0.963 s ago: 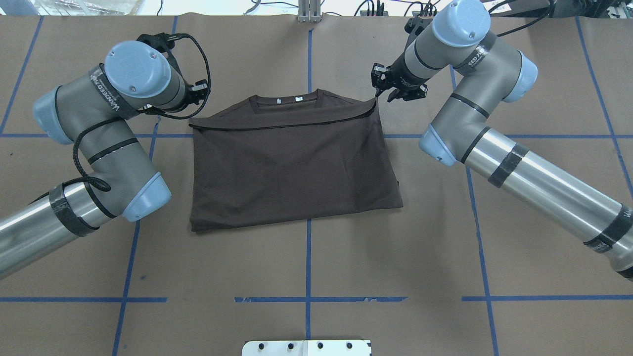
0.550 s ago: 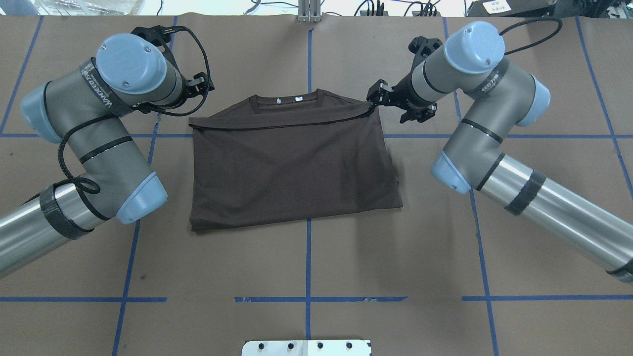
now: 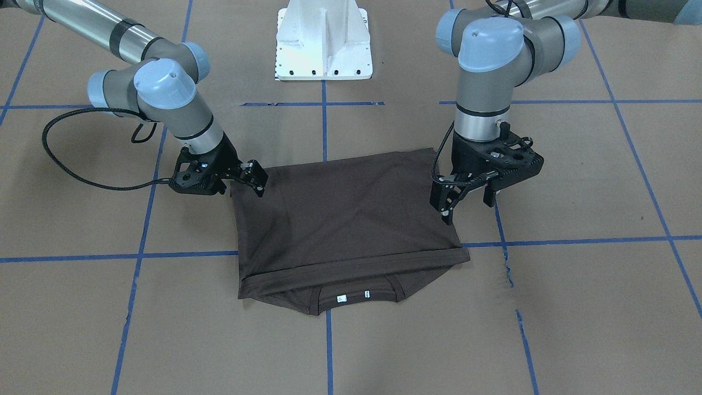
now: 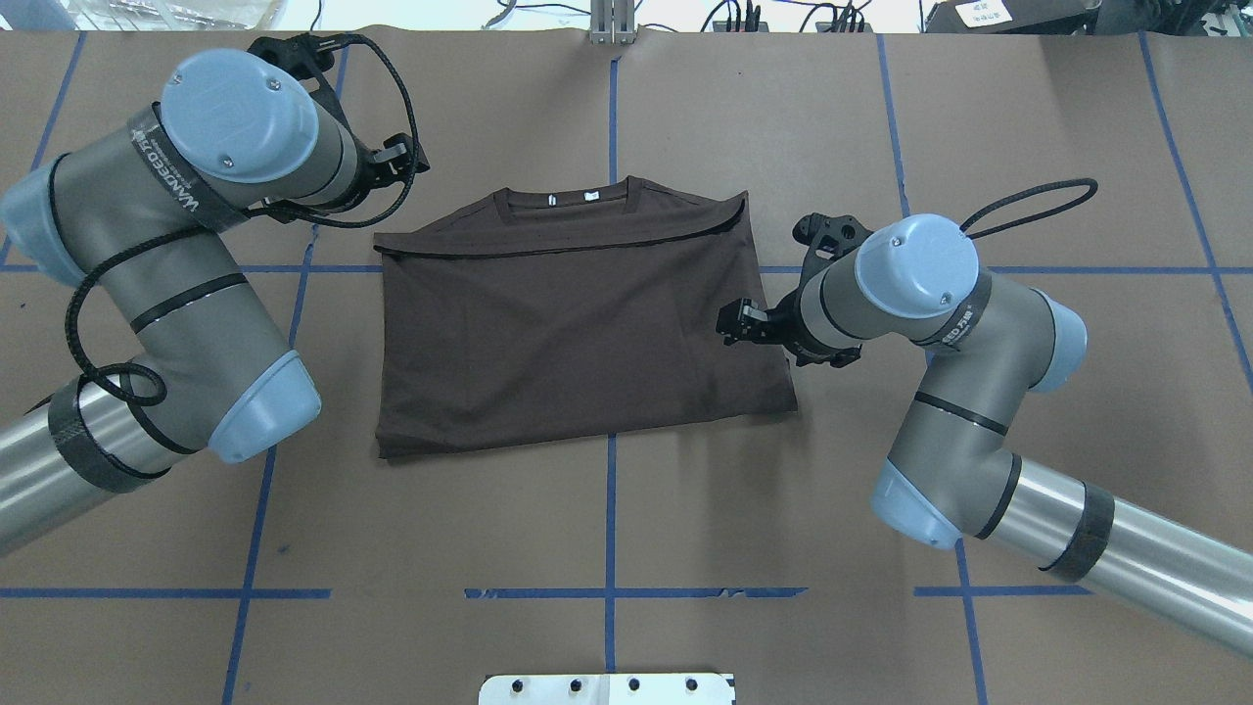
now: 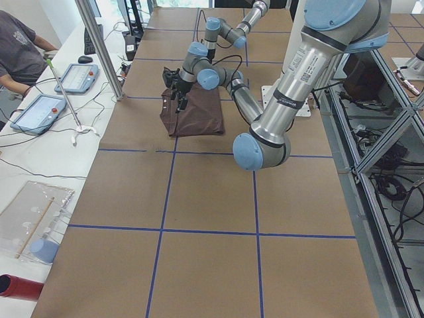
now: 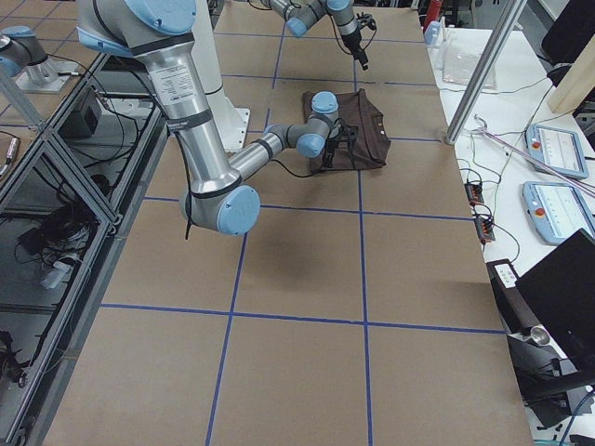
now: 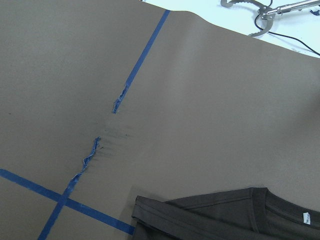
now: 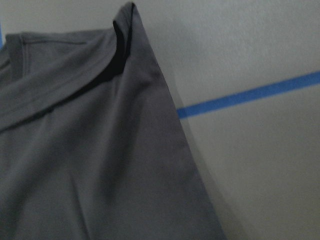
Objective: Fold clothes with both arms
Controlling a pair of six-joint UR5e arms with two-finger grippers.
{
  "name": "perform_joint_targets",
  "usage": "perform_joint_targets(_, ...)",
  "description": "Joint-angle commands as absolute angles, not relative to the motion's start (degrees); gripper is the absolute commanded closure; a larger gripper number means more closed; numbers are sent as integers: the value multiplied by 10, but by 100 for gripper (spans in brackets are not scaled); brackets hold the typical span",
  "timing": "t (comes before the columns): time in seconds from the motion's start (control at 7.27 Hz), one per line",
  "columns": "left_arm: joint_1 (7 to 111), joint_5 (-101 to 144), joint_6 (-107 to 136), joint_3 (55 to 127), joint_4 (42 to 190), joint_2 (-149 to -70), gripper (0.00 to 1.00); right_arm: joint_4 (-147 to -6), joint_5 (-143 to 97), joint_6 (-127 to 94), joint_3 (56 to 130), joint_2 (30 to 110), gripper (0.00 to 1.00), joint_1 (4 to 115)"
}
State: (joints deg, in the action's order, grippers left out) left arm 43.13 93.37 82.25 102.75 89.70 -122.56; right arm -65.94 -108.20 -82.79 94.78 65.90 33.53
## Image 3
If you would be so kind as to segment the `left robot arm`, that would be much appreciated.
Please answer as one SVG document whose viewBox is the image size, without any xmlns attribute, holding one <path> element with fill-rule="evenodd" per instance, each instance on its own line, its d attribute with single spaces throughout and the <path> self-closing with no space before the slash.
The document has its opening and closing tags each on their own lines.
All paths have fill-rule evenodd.
<svg viewBox="0 0 702 395">
<path fill-rule="evenodd" d="M 446 177 L 432 172 L 429 197 L 446 224 L 472 191 L 484 190 L 484 204 L 493 207 L 500 190 L 541 172 L 533 140 L 511 130 L 512 93 L 573 60 L 581 48 L 578 20 L 596 16 L 695 26 L 700 2 L 488 1 L 442 15 L 437 45 L 460 68 L 455 117 L 444 136 L 453 142 L 453 168 Z"/>
</svg>

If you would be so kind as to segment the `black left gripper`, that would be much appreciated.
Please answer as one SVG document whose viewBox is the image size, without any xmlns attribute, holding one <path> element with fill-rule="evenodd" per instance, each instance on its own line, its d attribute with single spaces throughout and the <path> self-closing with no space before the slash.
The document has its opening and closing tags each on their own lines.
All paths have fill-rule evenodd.
<svg viewBox="0 0 702 395">
<path fill-rule="evenodd" d="M 533 140 L 511 132 L 509 123 L 502 123 L 498 138 L 490 142 L 474 142 L 453 133 L 451 149 L 452 175 L 432 177 L 429 204 L 441 214 L 447 225 L 453 225 L 453 212 L 467 193 L 477 189 L 487 173 L 496 177 L 487 180 L 482 201 L 495 207 L 495 190 L 511 187 L 539 174 L 544 158 L 533 148 Z"/>
</svg>

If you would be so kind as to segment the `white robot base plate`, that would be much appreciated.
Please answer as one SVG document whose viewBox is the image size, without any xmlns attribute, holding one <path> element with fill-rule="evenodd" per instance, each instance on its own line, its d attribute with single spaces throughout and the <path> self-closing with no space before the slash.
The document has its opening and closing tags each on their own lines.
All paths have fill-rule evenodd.
<svg viewBox="0 0 702 395">
<path fill-rule="evenodd" d="M 368 80 L 372 75 L 368 13 L 356 1 L 290 1 L 278 11 L 276 80 Z"/>
</svg>

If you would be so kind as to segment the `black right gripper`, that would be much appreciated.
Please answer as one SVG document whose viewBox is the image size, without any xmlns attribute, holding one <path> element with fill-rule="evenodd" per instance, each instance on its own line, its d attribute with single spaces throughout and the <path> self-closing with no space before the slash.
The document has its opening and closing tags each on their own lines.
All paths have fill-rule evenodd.
<svg viewBox="0 0 702 395">
<path fill-rule="evenodd" d="M 193 154 L 188 148 L 181 148 L 169 187 L 181 194 L 224 194 L 227 189 L 224 180 L 250 187 L 261 197 L 268 174 L 256 160 L 241 162 L 229 138 L 223 136 L 213 150 L 204 154 Z"/>
</svg>

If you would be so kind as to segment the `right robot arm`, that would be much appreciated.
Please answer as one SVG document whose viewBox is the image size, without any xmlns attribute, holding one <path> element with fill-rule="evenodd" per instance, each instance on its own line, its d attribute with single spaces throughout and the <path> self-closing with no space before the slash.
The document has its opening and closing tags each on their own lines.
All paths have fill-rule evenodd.
<svg viewBox="0 0 702 395">
<path fill-rule="evenodd" d="M 268 180 L 265 170 L 255 160 L 239 160 L 197 90 L 211 69 L 208 55 L 198 44 L 170 42 L 98 1 L 3 1 L 2 8 L 48 18 L 129 65 L 93 74 L 86 87 L 91 107 L 62 114 L 43 128 L 43 149 L 70 177 L 86 182 L 50 150 L 50 128 L 68 117 L 103 112 L 137 120 L 141 126 L 162 123 L 182 147 L 170 177 L 138 184 L 138 189 L 166 184 L 180 194 L 215 195 L 226 191 L 226 180 L 233 180 L 263 195 Z"/>
</svg>

